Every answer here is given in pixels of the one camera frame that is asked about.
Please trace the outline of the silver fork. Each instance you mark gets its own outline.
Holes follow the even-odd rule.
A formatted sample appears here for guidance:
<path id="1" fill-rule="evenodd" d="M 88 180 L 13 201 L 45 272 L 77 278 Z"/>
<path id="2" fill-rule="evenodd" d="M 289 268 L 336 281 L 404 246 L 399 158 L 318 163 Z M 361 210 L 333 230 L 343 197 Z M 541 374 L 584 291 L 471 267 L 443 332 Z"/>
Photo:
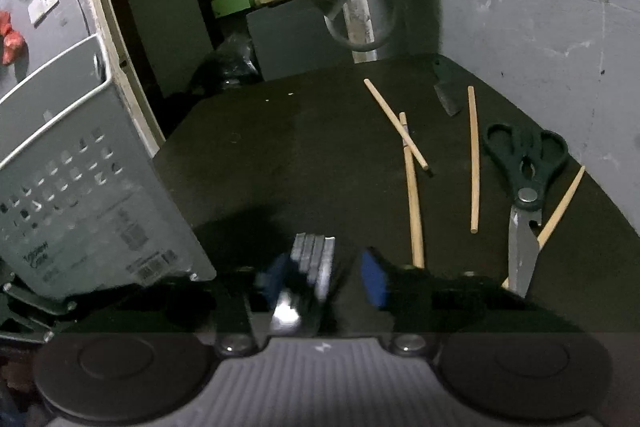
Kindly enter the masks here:
<path id="1" fill-rule="evenodd" d="M 309 337 L 318 333 L 328 301 L 335 237 L 298 233 L 277 272 L 277 294 L 269 323 L 276 337 Z"/>

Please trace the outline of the white perforated utensil basket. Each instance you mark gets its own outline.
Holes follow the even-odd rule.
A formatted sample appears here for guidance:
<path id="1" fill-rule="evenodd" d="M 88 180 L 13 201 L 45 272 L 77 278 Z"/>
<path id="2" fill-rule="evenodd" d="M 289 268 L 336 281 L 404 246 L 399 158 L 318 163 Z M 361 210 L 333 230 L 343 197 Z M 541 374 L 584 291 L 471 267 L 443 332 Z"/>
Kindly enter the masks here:
<path id="1" fill-rule="evenodd" d="M 56 301 L 216 275 L 153 168 L 97 35 L 1 100 L 1 258 Z"/>

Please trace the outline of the wooden chopstick patterned tip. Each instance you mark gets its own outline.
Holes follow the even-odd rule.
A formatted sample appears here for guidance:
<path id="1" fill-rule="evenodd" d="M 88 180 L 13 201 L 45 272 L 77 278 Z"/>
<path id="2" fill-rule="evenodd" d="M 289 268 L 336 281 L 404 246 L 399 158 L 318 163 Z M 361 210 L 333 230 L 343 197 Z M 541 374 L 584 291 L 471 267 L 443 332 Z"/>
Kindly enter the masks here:
<path id="1" fill-rule="evenodd" d="M 418 182 L 416 182 L 416 169 L 414 169 L 413 153 L 411 152 L 409 144 L 406 141 L 402 141 L 402 151 L 404 152 L 405 173 L 408 191 L 412 264 L 416 268 L 424 269 L 424 244 Z"/>

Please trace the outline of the wooden chopstick under scissors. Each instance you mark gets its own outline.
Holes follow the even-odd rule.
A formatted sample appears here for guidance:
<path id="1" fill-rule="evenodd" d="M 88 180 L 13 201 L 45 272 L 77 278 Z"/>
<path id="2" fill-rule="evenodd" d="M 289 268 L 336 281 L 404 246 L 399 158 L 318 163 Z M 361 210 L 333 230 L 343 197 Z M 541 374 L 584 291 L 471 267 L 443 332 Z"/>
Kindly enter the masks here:
<path id="1" fill-rule="evenodd" d="M 515 206 L 511 208 L 508 233 L 508 276 L 502 283 L 504 289 L 520 297 L 526 296 L 533 280 L 538 256 L 566 213 L 585 172 L 585 166 L 579 168 L 574 180 L 539 234 L 532 229 L 532 223 L 541 224 L 540 210 L 527 211 Z"/>

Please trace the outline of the wooden chopstick upright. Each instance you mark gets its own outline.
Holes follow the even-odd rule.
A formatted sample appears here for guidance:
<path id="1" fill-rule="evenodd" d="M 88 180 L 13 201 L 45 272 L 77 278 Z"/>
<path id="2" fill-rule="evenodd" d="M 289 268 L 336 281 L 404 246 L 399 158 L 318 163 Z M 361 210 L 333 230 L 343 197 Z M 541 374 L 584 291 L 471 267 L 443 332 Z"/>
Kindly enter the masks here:
<path id="1" fill-rule="evenodd" d="M 470 147 L 471 147 L 471 222 L 472 234 L 480 227 L 480 132 L 478 132 L 478 118 L 475 89 L 468 87 L 468 106 L 470 118 Z"/>

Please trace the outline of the wooden chopstick far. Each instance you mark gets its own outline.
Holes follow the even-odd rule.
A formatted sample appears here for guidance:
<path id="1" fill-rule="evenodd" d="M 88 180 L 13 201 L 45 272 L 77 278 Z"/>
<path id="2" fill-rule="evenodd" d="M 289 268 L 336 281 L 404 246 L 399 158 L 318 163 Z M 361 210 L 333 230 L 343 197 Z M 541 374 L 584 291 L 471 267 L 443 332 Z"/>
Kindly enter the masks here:
<path id="1" fill-rule="evenodd" d="M 408 131 L 405 129 L 404 125 L 401 124 L 399 117 L 393 112 L 393 109 L 388 105 L 385 98 L 382 97 L 382 94 L 380 93 L 380 91 L 378 91 L 378 89 L 375 88 L 375 85 L 373 84 L 373 82 L 369 78 L 364 78 L 363 84 L 367 87 L 368 91 L 371 93 L 376 103 L 378 103 L 378 106 L 381 107 L 383 113 L 386 115 L 390 123 L 394 126 L 396 131 L 399 133 L 402 141 L 404 141 L 404 143 L 409 147 L 411 154 L 413 155 L 414 158 L 416 158 L 416 161 L 420 165 L 421 169 L 423 171 L 430 170 L 430 165 L 428 165 L 428 162 L 426 161 L 425 157 L 422 155 L 421 151 L 419 150 L 419 147 L 417 147 L 416 143 L 414 143 L 413 139 L 411 139 L 411 136 L 408 133 Z"/>

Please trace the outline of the small dark knife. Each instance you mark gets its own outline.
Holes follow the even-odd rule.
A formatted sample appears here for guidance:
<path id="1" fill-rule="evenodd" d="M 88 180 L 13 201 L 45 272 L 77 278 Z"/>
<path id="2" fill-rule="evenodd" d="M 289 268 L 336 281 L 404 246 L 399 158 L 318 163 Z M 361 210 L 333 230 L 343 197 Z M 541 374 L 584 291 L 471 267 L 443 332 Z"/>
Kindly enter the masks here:
<path id="1" fill-rule="evenodd" d="M 441 57 L 432 61 L 432 69 L 436 77 L 434 90 L 442 108 L 449 117 L 454 117 L 462 109 L 463 93 L 460 84 L 454 81 L 448 62 Z"/>

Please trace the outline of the grey cabinet box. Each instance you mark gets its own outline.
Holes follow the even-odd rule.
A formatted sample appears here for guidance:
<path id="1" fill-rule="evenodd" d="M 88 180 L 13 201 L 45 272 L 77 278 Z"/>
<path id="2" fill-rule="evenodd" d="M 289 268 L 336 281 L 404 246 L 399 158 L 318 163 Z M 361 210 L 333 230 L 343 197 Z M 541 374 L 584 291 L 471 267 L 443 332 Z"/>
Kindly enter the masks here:
<path id="1" fill-rule="evenodd" d="M 352 54 L 330 36 L 322 13 L 307 0 L 290 0 L 246 16 L 265 81 L 352 65 Z"/>

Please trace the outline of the green box on shelf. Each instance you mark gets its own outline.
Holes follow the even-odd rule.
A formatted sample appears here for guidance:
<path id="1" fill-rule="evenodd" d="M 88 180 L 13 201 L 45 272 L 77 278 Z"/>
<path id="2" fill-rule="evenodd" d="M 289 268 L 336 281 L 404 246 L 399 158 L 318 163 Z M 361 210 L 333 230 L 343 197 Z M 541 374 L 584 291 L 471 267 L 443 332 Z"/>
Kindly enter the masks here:
<path id="1" fill-rule="evenodd" d="M 251 9 L 255 0 L 213 0 L 212 9 L 216 17 L 224 17 Z"/>

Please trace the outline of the black handled scissors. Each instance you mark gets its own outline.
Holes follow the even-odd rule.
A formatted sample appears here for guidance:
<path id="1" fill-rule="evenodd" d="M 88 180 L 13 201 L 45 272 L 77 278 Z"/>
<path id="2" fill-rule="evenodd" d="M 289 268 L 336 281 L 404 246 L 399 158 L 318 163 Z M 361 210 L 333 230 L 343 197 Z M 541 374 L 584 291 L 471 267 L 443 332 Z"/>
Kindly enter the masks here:
<path id="1" fill-rule="evenodd" d="M 524 298 L 540 251 L 541 226 L 549 186 L 564 170 L 568 147 L 561 135 L 515 124 L 488 124 L 486 150 L 509 185 L 508 288 Z"/>

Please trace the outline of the red bag on wall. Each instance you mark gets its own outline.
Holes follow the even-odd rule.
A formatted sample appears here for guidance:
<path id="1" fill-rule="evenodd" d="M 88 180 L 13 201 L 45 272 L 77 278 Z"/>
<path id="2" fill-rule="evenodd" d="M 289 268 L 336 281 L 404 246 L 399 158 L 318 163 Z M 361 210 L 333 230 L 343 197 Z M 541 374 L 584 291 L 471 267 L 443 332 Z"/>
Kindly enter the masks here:
<path id="1" fill-rule="evenodd" d="M 13 28 L 11 14 L 9 12 L 0 12 L 0 34 L 2 64 L 9 66 L 21 57 L 26 46 L 23 35 Z"/>

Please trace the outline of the white wall switch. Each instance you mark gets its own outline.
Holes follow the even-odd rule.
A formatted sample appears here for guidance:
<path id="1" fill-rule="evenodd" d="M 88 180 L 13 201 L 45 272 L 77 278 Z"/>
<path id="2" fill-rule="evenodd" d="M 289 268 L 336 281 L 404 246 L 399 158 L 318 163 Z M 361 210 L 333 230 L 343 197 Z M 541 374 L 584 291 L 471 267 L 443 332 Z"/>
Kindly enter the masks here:
<path id="1" fill-rule="evenodd" d="M 28 5 L 28 17 L 32 26 L 37 27 L 58 5 L 58 0 L 32 0 Z"/>

